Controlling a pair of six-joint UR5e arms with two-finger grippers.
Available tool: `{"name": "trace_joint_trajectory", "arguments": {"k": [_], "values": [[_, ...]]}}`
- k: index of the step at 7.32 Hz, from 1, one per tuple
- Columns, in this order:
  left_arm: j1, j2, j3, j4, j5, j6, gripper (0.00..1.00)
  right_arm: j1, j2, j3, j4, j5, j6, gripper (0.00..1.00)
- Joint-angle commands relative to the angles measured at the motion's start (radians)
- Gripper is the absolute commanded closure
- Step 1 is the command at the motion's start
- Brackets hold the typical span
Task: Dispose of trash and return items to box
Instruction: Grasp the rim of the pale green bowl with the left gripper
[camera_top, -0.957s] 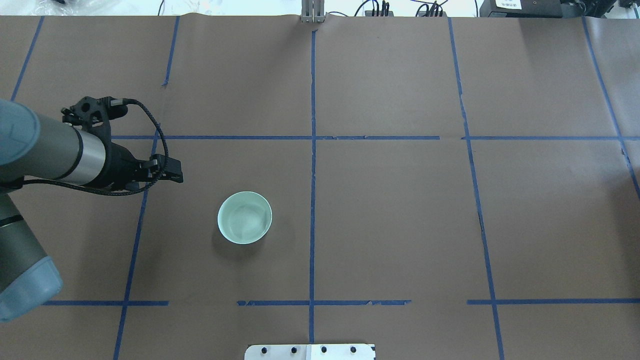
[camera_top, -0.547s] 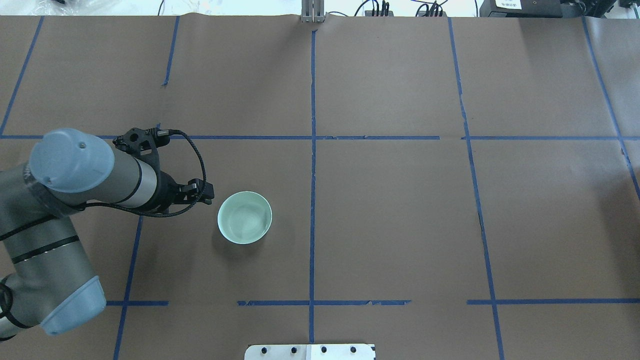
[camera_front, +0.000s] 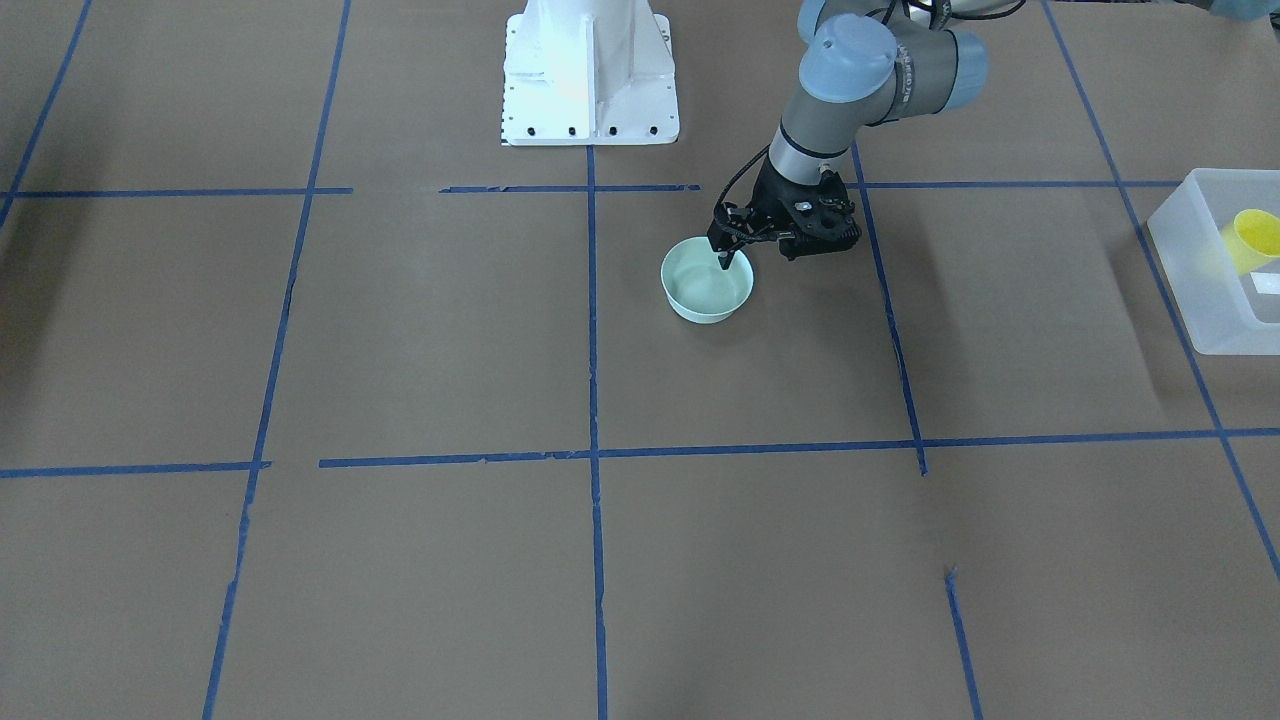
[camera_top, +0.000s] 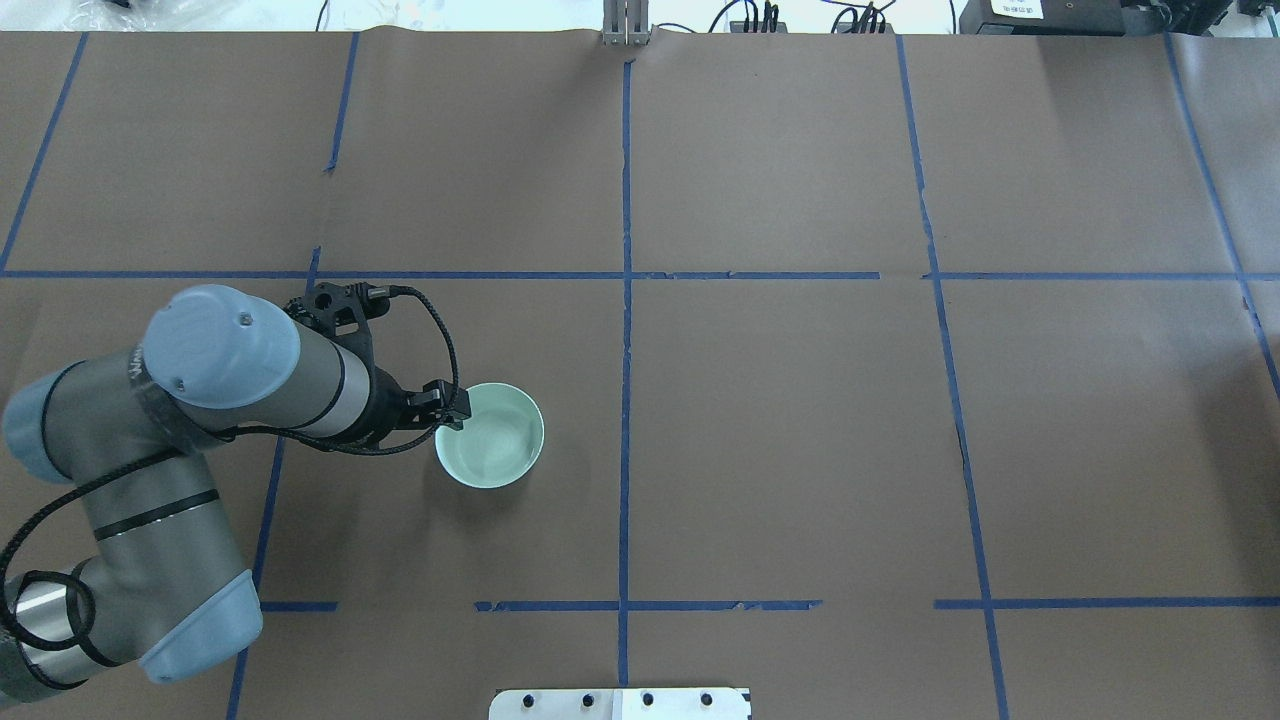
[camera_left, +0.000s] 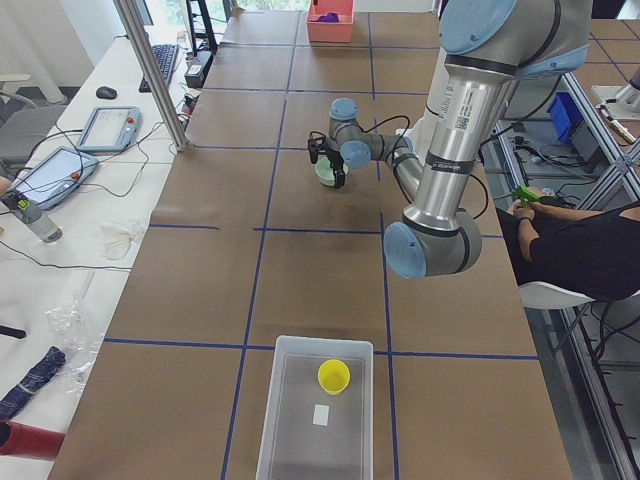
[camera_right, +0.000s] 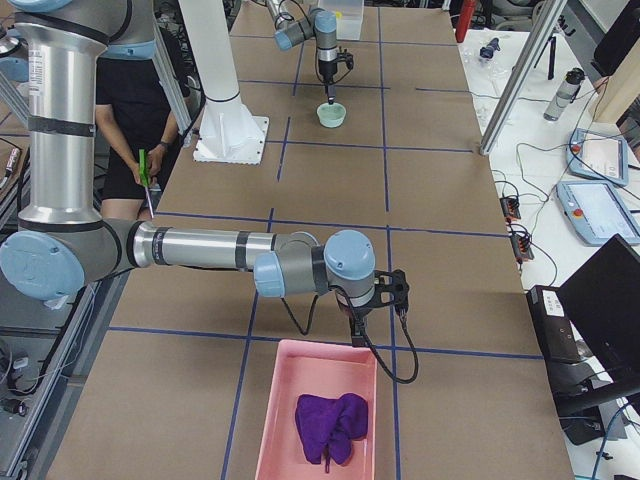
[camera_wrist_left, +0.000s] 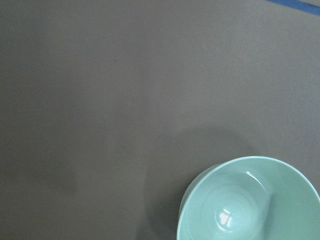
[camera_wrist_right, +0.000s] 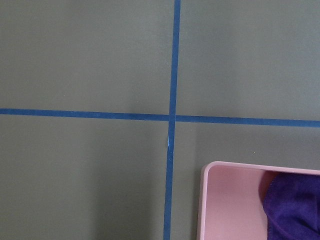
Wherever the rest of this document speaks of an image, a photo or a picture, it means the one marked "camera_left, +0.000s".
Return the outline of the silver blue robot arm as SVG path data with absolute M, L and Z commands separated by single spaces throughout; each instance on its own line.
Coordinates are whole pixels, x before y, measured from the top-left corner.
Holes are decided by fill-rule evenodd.
M 365 132 L 354 101 L 333 101 L 324 149 L 336 183 L 344 182 L 343 165 L 382 161 L 410 199 L 383 237 L 387 263 L 398 276 L 456 274 L 476 262 L 480 230 L 460 201 L 480 144 L 497 120 L 500 93 L 507 83 L 581 66 L 591 14 L 589 1 L 449 2 L 439 26 L 448 81 L 423 155 L 404 135 Z

